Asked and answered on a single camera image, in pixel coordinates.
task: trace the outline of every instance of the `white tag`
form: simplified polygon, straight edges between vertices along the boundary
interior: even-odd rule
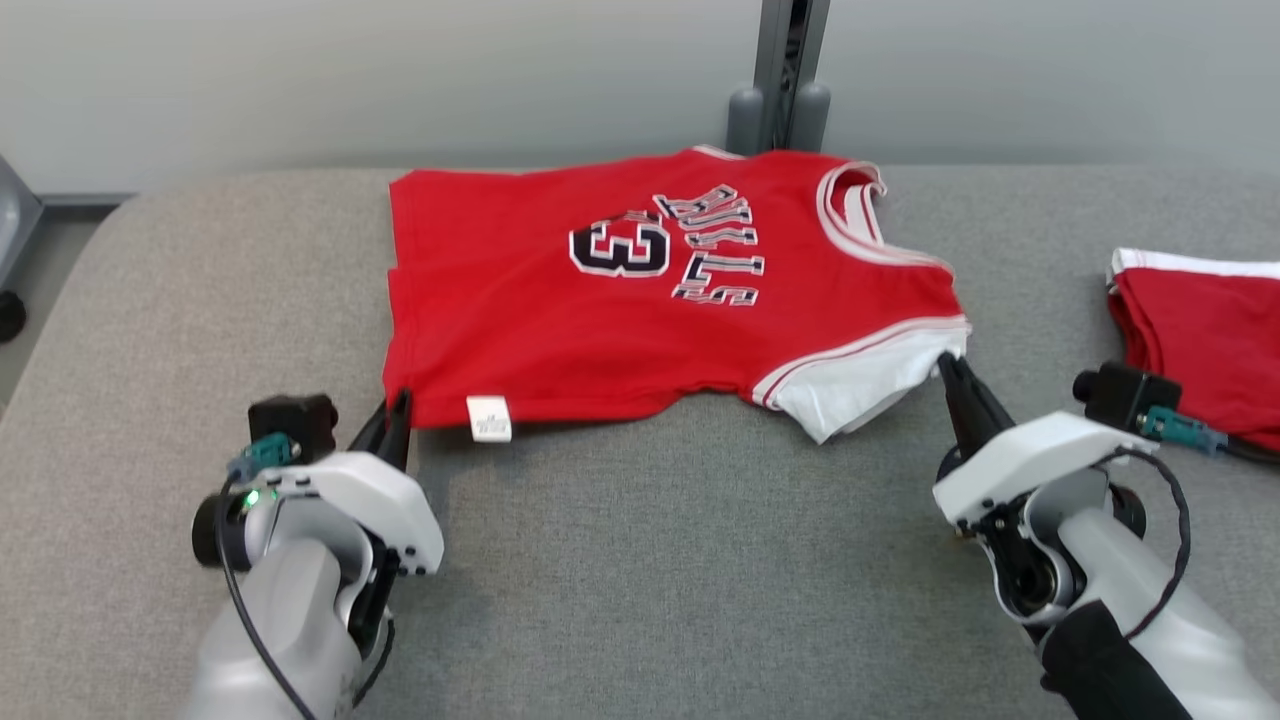
[[[511,413],[500,395],[467,397],[471,415],[471,439],[476,442],[511,442]]]

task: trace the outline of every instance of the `folded red garment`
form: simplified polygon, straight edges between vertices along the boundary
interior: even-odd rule
[[[1180,383],[1184,415],[1280,451],[1280,263],[1119,249],[1107,281],[1126,363]]]

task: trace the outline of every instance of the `jersey number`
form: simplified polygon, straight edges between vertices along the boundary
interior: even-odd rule
[[[612,278],[652,278],[667,272],[671,236],[660,225],[625,222],[631,234],[613,234],[609,222],[570,233],[570,255],[584,273]]]

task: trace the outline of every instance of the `gray table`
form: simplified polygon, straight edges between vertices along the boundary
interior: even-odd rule
[[[0,421],[0,707],[163,717],[225,601],[192,511],[270,393],[332,393],[348,439],[389,337],[390,170],[234,178],[128,202],[72,274]],[[1020,419],[1121,355],[1114,247],[1275,259],[1280,181],[1138,168],[888,168],[891,242],[950,260],[972,360]],[[698,396],[639,423],[424,433],[443,574],[401,583],[361,717],[1068,717],[929,486],[936,383],[818,447]],[[1280,474],[1169,448],[1190,582],[1280,689]],[[1172,505],[1132,468],[1148,542]]]

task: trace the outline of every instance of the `white partition panel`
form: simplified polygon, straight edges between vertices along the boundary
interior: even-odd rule
[[[1272,0],[819,1],[824,150],[1280,169]]]
[[[759,23],[741,0],[0,0],[0,156],[37,193],[119,193],[719,143]]]

